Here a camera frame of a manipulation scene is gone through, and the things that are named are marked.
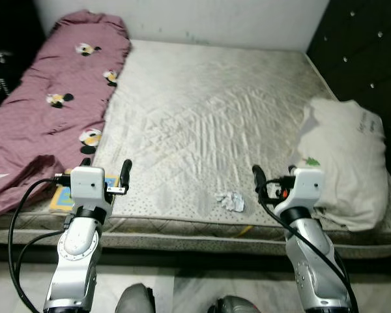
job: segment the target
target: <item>book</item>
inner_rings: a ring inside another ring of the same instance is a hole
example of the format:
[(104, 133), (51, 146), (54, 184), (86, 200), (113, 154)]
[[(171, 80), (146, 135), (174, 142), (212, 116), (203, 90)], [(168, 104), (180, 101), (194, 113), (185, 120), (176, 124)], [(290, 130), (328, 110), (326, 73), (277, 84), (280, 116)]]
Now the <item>book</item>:
[[(106, 174), (105, 182), (108, 187), (117, 187), (119, 184), (119, 176)], [(58, 186), (55, 194), (52, 197), (50, 203), (50, 212), (51, 213), (69, 213), (72, 210), (72, 205), (74, 202), (71, 199), (71, 189), (70, 187)]]

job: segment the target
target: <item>white pillow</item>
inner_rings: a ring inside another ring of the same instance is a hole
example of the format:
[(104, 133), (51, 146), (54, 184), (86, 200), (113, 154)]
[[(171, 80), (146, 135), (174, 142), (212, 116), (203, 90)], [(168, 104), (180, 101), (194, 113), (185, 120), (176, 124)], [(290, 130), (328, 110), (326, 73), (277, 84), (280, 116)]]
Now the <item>white pillow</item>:
[(290, 164), (319, 166), (325, 187), (317, 212), (348, 230), (369, 230), (388, 202), (384, 130), (381, 118), (355, 101), (315, 98), (304, 108), (297, 148)]

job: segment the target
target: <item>quilted mattress surface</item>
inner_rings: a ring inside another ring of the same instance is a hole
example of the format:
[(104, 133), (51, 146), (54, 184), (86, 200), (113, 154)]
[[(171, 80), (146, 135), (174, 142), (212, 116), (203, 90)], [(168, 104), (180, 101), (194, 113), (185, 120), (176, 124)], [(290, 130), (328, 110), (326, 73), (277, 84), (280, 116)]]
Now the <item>quilted mattress surface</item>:
[[(134, 165), (130, 190), (116, 198), (104, 226), (104, 245), (284, 253), (283, 230), (257, 203), (251, 168), (260, 164), (268, 177), (281, 173), (304, 105), (332, 98), (306, 56), (135, 40), (117, 83), (93, 164), (114, 174), (126, 158)], [(216, 201), (228, 191), (242, 194), (244, 212)], [(61, 227), (64, 217), (50, 215), (48, 204), (21, 214), (19, 241)], [(0, 242), (9, 220), (0, 217)], [(390, 253), (391, 179), (387, 214), (376, 230), (322, 224), (346, 250)]]

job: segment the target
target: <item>floor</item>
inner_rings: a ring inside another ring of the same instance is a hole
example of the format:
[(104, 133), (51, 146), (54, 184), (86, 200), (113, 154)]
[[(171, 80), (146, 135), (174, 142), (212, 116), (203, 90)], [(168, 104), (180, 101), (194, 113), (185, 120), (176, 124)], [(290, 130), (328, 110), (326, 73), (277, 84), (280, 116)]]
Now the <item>floor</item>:
[[(25, 264), (21, 282), (26, 294), (41, 309), (50, 278), (50, 264)], [(262, 313), (303, 312), (290, 273), (241, 271), (189, 271), (155, 267), (98, 266), (97, 286), (91, 312), (114, 312), (123, 290), (137, 282), (151, 287), (157, 313), (206, 313), (224, 295), (252, 301)], [(360, 311), (391, 313), (391, 276), (352, 275)], [(29, 313), (18, 299), (6, 263), (0, 262), (0, 312)]]

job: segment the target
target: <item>bed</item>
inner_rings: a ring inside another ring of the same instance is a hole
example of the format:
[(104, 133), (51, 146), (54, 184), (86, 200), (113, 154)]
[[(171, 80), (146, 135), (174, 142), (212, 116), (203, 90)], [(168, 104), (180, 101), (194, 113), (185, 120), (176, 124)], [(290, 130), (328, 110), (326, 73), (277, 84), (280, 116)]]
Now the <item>bed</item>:
[[(134, 163), (130, 191), (116, 198), (103, 245), (285, 254), (283, 230), (257, 204), (251, 167), (280, 174), (304, 105), (312, 97), (334, 98), (308, 58), (140, 40), (132, 47), (93, 161), (114, 174), (124, 159)], [(388, 184), (387, 213), (376, 229), (351, 233), (321, 220), (344, 257), (391, 255), (391, 178)], [(243, 213), (216, 201), (217, 192), (229, 190), (243, 195)], [(49, 202), (24, 210), (15, 243), (61, 228), (65, 216), (50, 214)], [(0, 216), (0, 243), (10, 216)]]

